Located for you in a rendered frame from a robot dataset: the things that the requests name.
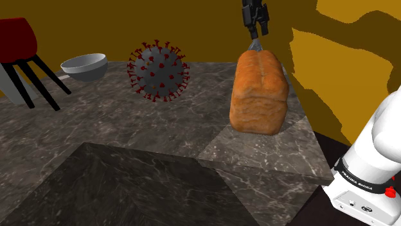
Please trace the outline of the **orange bread loaf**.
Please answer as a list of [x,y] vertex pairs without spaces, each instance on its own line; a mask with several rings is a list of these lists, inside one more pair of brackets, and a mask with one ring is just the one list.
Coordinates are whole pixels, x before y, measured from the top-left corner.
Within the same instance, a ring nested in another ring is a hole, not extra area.
[[238,132],[275,135],[287,114],[289,84],[280,61],[254,39],[238,59],[229,120]]

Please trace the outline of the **grey ball with red spikes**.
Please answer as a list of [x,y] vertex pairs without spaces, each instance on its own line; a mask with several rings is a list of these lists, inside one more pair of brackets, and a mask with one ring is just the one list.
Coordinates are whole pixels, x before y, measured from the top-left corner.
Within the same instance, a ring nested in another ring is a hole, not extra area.
[[169,42],[160,45],[157,39],[153,44],[142,45],[130,54],[127,63],[131,87],[153,102],[170,102],[179,97],[190,79],[190,66],[182,61],[185,56],[181,50]]

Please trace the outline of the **grey bowl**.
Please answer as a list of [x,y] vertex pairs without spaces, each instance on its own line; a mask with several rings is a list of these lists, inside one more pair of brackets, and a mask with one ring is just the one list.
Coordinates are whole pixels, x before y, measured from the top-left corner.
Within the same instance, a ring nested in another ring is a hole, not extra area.
[[81,82],[93,82],[104,77],[108,59],[103,53],[77,56],[61,63],[63,72]]

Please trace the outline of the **red chair with black legs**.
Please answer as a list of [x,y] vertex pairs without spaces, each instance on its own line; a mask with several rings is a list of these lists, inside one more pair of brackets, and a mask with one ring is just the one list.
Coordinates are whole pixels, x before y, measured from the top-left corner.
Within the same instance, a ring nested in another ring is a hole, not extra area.
[[11,84],[27,106],[33,109],[35,105],[23,85],[22,79],[14,69],[14,66],[18,65],[52,108],[56,111],[60,110],[56,101],[28,65],[31,61],[39,66],[66,94],[71,94],[71,91],[37,55],[37,39],[28,21],[23,17],[0,19],[0,66],[3,67],[5,76],[11,80]]

